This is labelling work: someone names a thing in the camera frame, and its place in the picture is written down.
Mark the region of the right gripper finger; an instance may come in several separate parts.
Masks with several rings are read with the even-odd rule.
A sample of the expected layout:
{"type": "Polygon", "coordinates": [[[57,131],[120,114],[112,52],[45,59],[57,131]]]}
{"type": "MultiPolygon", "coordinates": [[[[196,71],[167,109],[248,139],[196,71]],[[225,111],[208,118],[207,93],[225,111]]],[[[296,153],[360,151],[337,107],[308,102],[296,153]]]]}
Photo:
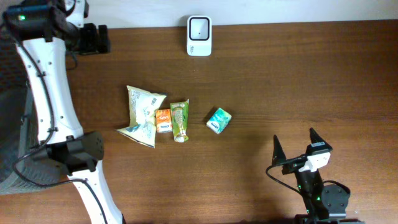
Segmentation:
{"type": "Polygon", "coordinates": [[[320,137],[320,135],[313,129],[309,129],[310,132],[310,140],[312,144],[318,144],[318,143],[324,143],[323,138],[320,137]]]}
{"type": "Polygon", "coordinates": [[[274,144],[274,149],[272,155],[272,165],[276,166],[278,164],[285,162],[287,158],[284,154],[280,141],[276,135],[273,136],[273,144],[274,144]]]}

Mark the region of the beige snack bag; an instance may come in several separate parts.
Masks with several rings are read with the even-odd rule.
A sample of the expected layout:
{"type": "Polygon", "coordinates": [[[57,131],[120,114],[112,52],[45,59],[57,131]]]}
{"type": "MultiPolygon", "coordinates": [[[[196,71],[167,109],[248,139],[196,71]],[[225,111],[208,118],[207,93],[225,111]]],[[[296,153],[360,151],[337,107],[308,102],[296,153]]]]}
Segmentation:
{"type": "Polygon", "coordinates": [[[140,88],[127,86],[130,123],[116,131],[125,137],[147,147],[155,148],[155,112],[165,100],[165,94],[151,93],[140,88]]]}

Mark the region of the orange small carton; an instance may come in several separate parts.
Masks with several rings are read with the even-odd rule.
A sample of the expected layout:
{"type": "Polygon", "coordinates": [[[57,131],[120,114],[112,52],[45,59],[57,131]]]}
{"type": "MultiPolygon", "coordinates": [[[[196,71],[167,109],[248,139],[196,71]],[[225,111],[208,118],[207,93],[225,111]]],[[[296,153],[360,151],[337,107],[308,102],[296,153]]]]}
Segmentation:
{"type": "Polygon", "coordinates": [[[171,110],[157,110],[155,112],[156,128],[158,133],[168,133],[172,131],[171,110]]]}

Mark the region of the teal tissue pack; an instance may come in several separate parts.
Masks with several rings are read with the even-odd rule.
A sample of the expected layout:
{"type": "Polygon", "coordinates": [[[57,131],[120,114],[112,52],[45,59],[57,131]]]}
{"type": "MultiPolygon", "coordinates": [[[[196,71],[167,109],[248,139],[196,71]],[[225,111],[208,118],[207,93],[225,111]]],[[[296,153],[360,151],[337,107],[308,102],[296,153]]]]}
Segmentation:
{"type": "Polygon", "coordinates": [[[216,134],[221,134],[231,121],[232,116],[222,108],[218,108],[211,118],[206,122],[206,126],[216,134]]]}

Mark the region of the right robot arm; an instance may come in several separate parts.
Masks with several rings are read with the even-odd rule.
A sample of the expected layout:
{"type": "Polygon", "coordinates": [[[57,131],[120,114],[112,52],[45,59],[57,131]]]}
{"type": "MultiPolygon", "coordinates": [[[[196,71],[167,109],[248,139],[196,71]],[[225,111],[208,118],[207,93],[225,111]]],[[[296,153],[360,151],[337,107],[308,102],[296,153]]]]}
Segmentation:
{"type": "Polygon", "coordinates": [[[306,214],[294,217],[294,223],[361,223],[358,219],[346,217],[346,208],[351,196],[350,189],[334,180],[323,180],[319,169],[330,160],[333,148],[313,128],[309,129],[311,143],[304,154],[288,159],[277,136],[273,136],[272,164],[266,175],[284,187],[298,193],[304,202],[306,214]],[[297,187],[270,175],[273,168],[281,167],[282,174],[294,174],[297,187]]]}

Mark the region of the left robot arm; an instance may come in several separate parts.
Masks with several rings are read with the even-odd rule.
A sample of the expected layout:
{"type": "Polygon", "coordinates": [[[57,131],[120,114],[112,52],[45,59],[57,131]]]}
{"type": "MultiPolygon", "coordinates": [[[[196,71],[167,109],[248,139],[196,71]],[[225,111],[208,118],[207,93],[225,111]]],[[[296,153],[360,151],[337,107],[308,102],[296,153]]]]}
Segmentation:
{"type": "Polygon", "coordinates": [[[25,159],[46,162],[66,175],[92,223],[124,223],[103,172],[102,135],[85,133],[73,107],[66,54],[106,53],[106,26],[85,23],[86,1],[23,1],[9,6],[3,23],[25,66],[38,122],[38,146],[25,159]]]}

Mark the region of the green snack tube packet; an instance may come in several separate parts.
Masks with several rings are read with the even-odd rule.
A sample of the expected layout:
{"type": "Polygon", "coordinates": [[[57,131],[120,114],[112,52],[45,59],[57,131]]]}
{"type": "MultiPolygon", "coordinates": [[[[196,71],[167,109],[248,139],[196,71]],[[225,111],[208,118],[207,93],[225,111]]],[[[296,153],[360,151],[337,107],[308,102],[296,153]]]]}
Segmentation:
{"type": "Polygon", "coordinates": [[[189,100],[171,103],[170,109],[174,141],[184,143],[189,140],[187,136],[189,100]]]}

